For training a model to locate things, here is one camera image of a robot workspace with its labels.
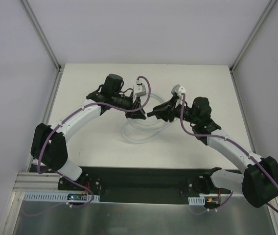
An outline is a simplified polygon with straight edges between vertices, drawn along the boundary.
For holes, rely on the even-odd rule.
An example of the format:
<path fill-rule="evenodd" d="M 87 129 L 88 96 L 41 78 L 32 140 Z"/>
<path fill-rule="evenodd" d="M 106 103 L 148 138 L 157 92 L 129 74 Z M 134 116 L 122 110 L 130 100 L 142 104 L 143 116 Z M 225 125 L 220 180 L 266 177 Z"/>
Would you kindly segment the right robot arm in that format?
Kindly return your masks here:
<path fill-rule="evenodd" d="M 185 94 L 174 95 L 149 113 L 142 110 L 127 112 L 127 118 L 144 119 L 156 117 L 165 122 L 180 120 L 183 131 L 204 145 L 216 150 L 233 163 L 239 173 L 229 172 L 220 167 L 212 168 L 200 176 L 192 187 L 198 193 L 214 193 L 219 188 L 243 194 L 255 208 L 268 205 L 278 197 L 278 163 L 273 157 L 262 157 L 249 152 L 213 121 L 211 107 L 206 97 L 197 97 L 188 107 Z"/>

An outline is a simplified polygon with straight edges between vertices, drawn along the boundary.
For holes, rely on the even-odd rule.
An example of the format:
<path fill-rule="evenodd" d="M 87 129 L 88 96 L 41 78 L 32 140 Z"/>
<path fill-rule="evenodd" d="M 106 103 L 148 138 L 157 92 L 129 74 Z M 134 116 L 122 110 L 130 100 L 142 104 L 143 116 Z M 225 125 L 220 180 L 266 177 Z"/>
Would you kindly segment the black T-shaped hose fitting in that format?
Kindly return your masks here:
<path fill-rule="evenodd" d="M 155 112 L 149 112 L 149 113 L 147 113 L 147 116 L 148 117 L 153 117 L 155 115 Z"/>

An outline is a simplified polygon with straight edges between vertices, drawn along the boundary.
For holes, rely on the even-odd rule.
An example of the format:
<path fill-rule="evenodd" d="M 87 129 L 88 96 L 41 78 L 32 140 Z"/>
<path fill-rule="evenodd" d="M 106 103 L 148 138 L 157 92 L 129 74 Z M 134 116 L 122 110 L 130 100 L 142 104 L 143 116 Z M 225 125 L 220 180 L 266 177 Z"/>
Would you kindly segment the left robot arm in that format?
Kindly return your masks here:
<path fill-rule="evenodd" d="M 123 78 L 109 74 L 105 82 L 88 94 L 67 117 L 53 124 L 40 123 L 35 129 L 30 150 L 31 156 L 38 161 L 37 171 L 41 173 L 41 164 L 44 164 L 67 178 L 74 190 L 82 190 L 86 179 L 82 176 L 82 168 L 69 159 L 67 142 L 87 123 L 111 108 L 124 112 L 127 118 L 145 119 L 143 108 L 147 103 L 141 103 L 140 98 L 151 96 L 151 85 L 149 82 L 143 84 L 143 79 L 143 76 L 139 76 L 131 88 L 131 94 L 125 95 L 122 92 Z"/>

